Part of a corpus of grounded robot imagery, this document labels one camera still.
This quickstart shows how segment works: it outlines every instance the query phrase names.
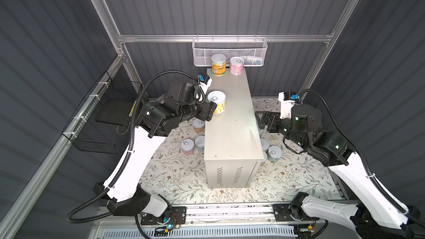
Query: black mounting plate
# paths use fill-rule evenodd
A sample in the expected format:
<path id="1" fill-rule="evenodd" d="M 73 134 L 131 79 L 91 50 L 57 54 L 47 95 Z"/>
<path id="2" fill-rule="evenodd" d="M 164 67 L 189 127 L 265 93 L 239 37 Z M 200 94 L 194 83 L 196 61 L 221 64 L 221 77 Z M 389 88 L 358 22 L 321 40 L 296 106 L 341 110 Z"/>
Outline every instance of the black mounting plate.
<path id="1" fill-rule="evenodd" d="M 171 215 L 170 221 L 168 221 L 167 224 L 174 224 L 173 215 L 180 216 L 180 219 L 176 216 L 177 224 L 186 223 L 186 207 L 172 207 L 171 213 L 172 215 Z M 162 223 L 162 220 L 160 217 L 155 217 L 154 215 L 151 215 L 151 214 L 146 214 L 145 216 L 144 213 L 141 213 L 141 216 L 142 216 L 140 221 L 141 225 L 158 225 L 158 222 Z"/>
<path id="2" fill-rule="evenodd" d="M 291 216 L 291 212 L 288 211 L 289 204 L 274 204 L 273 214 L 277 222 L 293 222 L 293 221 L 311 221 L 319 220 L 316 217 L 307 216 L 304 212 L 300 220 L 296 220 Z"/>

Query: white wire basket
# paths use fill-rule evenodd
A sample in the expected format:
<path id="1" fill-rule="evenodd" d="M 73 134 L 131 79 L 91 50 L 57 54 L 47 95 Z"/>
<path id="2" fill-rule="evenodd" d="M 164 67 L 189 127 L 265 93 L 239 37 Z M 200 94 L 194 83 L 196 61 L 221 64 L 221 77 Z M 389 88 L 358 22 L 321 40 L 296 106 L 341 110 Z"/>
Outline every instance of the white wire basket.
<path id="1" fill-rule="evenodd" d="M 267 42 L 265 38 L 257 37 L 241 40 L 235 37 L 194 38 L 192 49 L 195 66 L 211 66 L 211 56 L 215 54 L 225 55 L 227 66 L 230 65 L 230 59 L 235 56 L 245 59 L 244 66 L 263 66 Z"/>

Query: wire mesh basket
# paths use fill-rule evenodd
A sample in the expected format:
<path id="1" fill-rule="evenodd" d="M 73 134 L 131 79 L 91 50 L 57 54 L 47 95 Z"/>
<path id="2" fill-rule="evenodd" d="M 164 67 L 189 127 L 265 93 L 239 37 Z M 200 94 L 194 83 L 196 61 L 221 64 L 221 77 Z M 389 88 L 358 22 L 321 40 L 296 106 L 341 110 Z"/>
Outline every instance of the wire mesh basket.
<path id="1" fill-rule="evenodd" d="M 80 151 L 102 152 L 110 154 L 121 154 L 127 148 L 130 141 L 130 114 L 132 105 L 137 97 L 136 89 L 141 89 L 141 84 L 133 81 L 109 78 L 103 84 L 100 91 L 93 98 L 87 109 L 77 118 L 77 125 L 72 131 L 62 131 L 62 134 L 69 139 Z M 122 115 L 121 122 L 108 119 L 108 112 L 104 112 L 105 107 L 112 104 L 119 104 L 120 109 L 128 108 Z"/>
<path id="2" fill-rule="evenodd" d="M 235 38 L 212 38 L 211 41 L 205 41 L 194 38 L 192 49 L 195 66 L 211 66 L 211 56 L 215 54 L 225 55 L 227 66 L 230 66 L 229 60 L 235 56 L 245 59 L 244 66 L 263 66 L 267 41 L 265 38 L 254 38 L 250 41 Z"/>

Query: red wire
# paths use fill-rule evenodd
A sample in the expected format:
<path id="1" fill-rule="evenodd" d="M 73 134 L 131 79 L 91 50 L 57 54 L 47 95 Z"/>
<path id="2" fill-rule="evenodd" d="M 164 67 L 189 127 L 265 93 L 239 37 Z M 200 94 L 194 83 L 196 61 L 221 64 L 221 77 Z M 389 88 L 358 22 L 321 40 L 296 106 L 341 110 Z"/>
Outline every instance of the red wire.
<path id="1" fill-rule="evenodd" d="M 174 226 L 173 226 L 173 229 L 176 227 L 176 223 L 177 223 L 177 220 L 176 220 L 176 216 L 173 214 L 173 217 L 174 217 Z"/>
<path id="2" fill-rule="evenodd" d="M 180 225 L 182 225 L 182 220 L 181 220 L 181 218 L 180 218 L 180 215 L 177 215 L 177 217 L 178 217 L 178 219 L 179 219 Z"/>

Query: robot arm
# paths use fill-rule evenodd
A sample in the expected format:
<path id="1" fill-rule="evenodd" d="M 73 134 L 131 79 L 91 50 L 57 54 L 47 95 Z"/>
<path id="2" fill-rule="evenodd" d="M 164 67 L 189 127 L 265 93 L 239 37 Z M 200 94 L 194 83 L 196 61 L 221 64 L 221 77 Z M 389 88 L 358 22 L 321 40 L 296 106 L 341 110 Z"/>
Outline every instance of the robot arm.
<path id="1" fill-rule="evenodd" d="M 303 151 L 316 158 L 335 172 L 357 195 L 362 205 L 347 205 L 328 202 L 298 193 L 289 210 L 295 219 L 302 212 L 310 217 L 320 217 L 356 230 L 363 238 L 377 232 L 377 238 L 411 238 L 413 233 L 406 225 L 409 219 L 400 212 L 369 179 L 359 153 L 352 150 L 347 140 L 338 133 L 322 130 L 321 112 L 307 104 L 300 104 L 295 92 L 279 93 L 281 112 L 256 112 L 260 129 L 267 125 L 270 133 L 281 133 L 285 140 L 300 146 Z M 377 184 L 395 200 L 402 209 L 418 215 L 415 208 L 408 208 L 396 199 L 380 182 Z"/>
<path id="2" fill-rule="evenodd" d="M 148 162 L 157 148 L 165 140 L 172 129 L 179 123 L 197 117 L 204 121 L 211 120 L 216 104 L 206 103 L 200 89 L 205 95 L 211 85 L 211 79 L 199 75 L 200 81 L 186 77 L 175 77 L 169 91 L 156 101 L 143 105 L 137 118 L 132 155 L 113 188 L 107 193 L 108 209 L 115 216 L 135 216 L 143 211 L 167 221 L 170 205 L 162 197 L 149 194 L 139 184 L 139 180 Z M 115 170 L 97 190 L 108 186 L 120 169 L 126 152 L 115 167 Z"/>

